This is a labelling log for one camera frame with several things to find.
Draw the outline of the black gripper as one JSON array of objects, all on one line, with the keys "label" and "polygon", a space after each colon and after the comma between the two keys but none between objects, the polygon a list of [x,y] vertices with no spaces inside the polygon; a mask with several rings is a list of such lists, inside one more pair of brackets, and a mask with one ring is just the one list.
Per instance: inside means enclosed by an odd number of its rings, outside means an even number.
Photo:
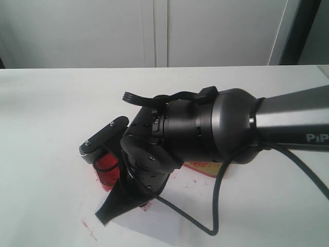
[{"label": "black gripper", "polygon": [[146,205],[165,188],[168,173],[142,171],[134,168],[134,160],[125,152],[119,160],[120,176],[102,206],[95,213],[106,226],[113,219]]}]

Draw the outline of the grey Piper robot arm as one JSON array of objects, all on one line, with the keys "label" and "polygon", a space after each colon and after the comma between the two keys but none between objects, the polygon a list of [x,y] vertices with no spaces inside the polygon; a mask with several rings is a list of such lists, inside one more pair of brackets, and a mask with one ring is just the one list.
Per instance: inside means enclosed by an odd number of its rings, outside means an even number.
[{"label": "grey Piper robot arm", "polygon": [[218,162],[212,229],[172,206],[213,236],[219,227],[218,197],[226,169],[271,149],[292,160],[328,196],[328,187],[293,154],[293,150],[328,151],[328,86],[271,98],[255,98],[242,89],[220,92],[211,86],[198,93],[153,98],[126,92],[123,100],[140,111],[120,137],[120,177],[96,212],[102,224],[152,199],[160,200],[170,174],[184,162]]}]

